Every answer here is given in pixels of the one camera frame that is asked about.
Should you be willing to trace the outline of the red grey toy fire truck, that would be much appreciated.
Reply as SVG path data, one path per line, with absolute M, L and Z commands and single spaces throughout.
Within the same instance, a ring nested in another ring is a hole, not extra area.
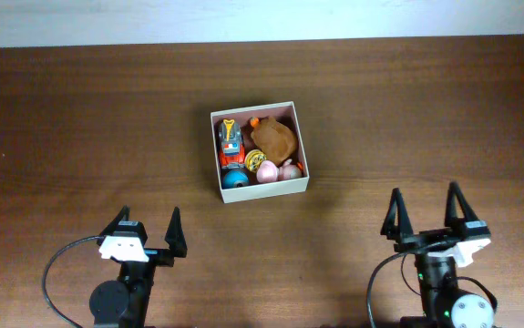
M 219 127 L 219 160 L 222 169 L 241 169 L 245 166 L 245 148 L 241 127 L 234 119 L 225 118 Z

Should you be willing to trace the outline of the yellow round toy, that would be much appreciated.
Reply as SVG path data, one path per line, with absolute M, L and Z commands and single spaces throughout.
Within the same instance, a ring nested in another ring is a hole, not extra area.
M 265 160 L 267 156 L 261 150 L 253 149 L 245 156 L 244 165 L 248 171 L 256 173 Z

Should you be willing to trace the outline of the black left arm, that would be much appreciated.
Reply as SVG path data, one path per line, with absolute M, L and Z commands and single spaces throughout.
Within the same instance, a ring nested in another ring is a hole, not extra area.
M 89 309 L 96 327 L 142 327 L 158 267 L 172 267 L 187 256 L 188 246 L 181 226 L 180 209 L 171 214 L 164 240 L 166 249 L 147 248 L 148 234 L 142 222 L 129 217 L 125 206 L 99 233 L 99 253 L 120 265 L 117 279 L 102 282 L 91 293 Z

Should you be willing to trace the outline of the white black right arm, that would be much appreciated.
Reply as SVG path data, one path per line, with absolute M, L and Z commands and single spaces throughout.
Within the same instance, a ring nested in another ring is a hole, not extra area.
M 412 255 L 415 260 L 422 303 L 421 316 L 404 316 L 400 327 L 492 327 L 498 299 L 478 280 L 457 275 L 458 268 L 473 262 L 473 254 L 490 244 L 491 232 L 469 206 L 456 182 L 449 184 L 444 227 L 413 231 L 400 189 L 392 191 L 380 234 L 393 241 L 395 254 L 373 271 L 375 276 L 387 263 Z

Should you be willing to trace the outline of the brown plush toy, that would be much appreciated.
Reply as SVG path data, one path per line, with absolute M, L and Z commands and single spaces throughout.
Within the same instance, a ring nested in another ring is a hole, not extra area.
M 250 118 L 249 123 L 252 126 L 253 143 L 273 164 L 282 164 L 297 150 L 296 135 L 275 117 L 253 117 Z

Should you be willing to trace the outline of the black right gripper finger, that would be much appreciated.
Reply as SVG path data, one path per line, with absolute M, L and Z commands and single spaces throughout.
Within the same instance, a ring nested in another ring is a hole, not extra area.
M 392 190 L 388 211 L 380 234 L 388 240 L 407 241 L 414 235 L 406 205 L 399 188 Z
M 468 204 L 459 185 L 455 181 L 450 182 L 447 191 L 444 225 L 449 228 L 456 228 L 465 225 L 467 222 L 477 220 L 477 214 Z

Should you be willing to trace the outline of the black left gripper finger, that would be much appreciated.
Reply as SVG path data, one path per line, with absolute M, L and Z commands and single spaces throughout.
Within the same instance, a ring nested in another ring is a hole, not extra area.
M 130 208 L 127 205 L 124 205 L 117 216 L 99 233 L 99 236 L 104 237 L 112 235 L 117 229 L 118 225 L 122 221 L 129 220 Z
M 176 258 L 186 258 L 188 245 L 181 226 L 180 208 L 175 207 L 169 226 L 165 234 L 165 242 L 169 245 L 169 251 Z

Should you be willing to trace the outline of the pink white duck toy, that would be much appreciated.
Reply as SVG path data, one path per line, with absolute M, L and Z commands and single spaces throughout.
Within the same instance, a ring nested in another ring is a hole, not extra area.
M 281 166 L 265 160 L 256 172 L 256 178 L 260 183 L 299 179 L 302 176 L 303 165 L 299 162 L 294 163 L 292 159 L 287 159 Z

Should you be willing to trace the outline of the blue ball toy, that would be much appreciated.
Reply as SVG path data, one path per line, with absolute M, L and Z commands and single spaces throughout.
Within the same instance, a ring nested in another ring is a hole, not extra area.
M 224 189 L 247 187 L 249 184 L 248 175 L 241 169 L 231 169 L 221 179 L 221 186 Z

